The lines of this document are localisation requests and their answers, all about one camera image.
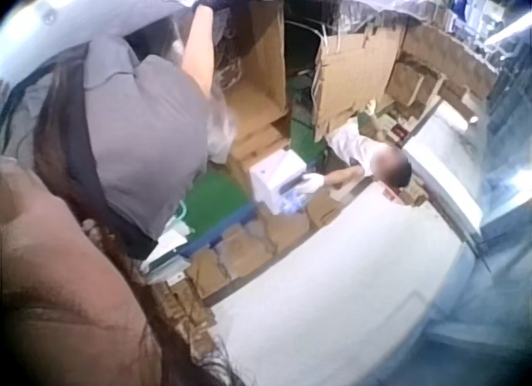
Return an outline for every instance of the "man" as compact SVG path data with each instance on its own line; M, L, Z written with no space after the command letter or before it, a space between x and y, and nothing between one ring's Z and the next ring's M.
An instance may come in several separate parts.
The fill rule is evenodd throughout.
M312 194L323 186L341 184L365 176L372 176L375 180L395 188L408 185L412 173L411 164L401 149L383 143L386 135L384 131L379 131L375 117L376 106L375 100L372 100L365 111L369 116L369 123L374 128L372 136L376 141L360 135L360 119L350 118L345 125L326 137L334 153L349 167L325 176L316 173L306 174L303 176L305 182L297 187L299 192Z

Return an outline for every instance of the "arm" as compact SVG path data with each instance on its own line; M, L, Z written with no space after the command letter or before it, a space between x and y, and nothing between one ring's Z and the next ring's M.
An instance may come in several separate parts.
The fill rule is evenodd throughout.
M381 129L381 125L379 124L377 116L375 116L376 109L377 109L377 101L375 99L371 99L369 103L366 105L365 112L369 115L370 120L372 122L372 126L377 131L375 135L375 139L379 142L385 142L386 132Z
M364 170L360 166L353 166L343 170L333 171L327 174L324 179L324 185L331 186L350 181L355 178L363 178Z
M213 15L210 7L196 9L181 65L206 97L210 97L214 74Z

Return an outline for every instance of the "white shirt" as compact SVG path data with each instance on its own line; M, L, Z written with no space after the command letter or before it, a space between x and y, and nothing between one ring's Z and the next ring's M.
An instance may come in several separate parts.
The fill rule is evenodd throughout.
M364 169L364 176L373 175L372 158L378 151L387 147L386 143L360 135L356 117L350 118L345 125L330 132L325 139L334 153L349 166L352 164L351 159L358 161Z

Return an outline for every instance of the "white box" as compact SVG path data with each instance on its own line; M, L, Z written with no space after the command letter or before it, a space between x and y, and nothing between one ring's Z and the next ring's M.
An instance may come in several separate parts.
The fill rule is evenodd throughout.
M307 164L295 151L274 152L249 169L254 199L263 201L272 214L279 214L283 187L296 181L306 170Z

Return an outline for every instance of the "dark hair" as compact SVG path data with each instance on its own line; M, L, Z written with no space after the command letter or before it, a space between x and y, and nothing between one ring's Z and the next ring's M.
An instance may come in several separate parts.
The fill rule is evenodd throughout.
M401 162L388 175L386 181L389 186L394 188L404 188L410 183L412 177L412 165L408 158L401 152Z
M102 253L121 272L142 308L147 324L161 350L162 386L244 386L244 382L232 371L222 349L217 357L193 359L190 347L175 331L172 323L158 310L150 286L134 281L131 262L126 258L124 244L111 232L102 218L92 209L91 202L69 176L66 157L60 138L66 95L64 69L57 66L54 80L39 118L39 132L35 134L35 171L48 190L61 197L78 220L93 219L101 233ZM139 350L145 347L143 338Z

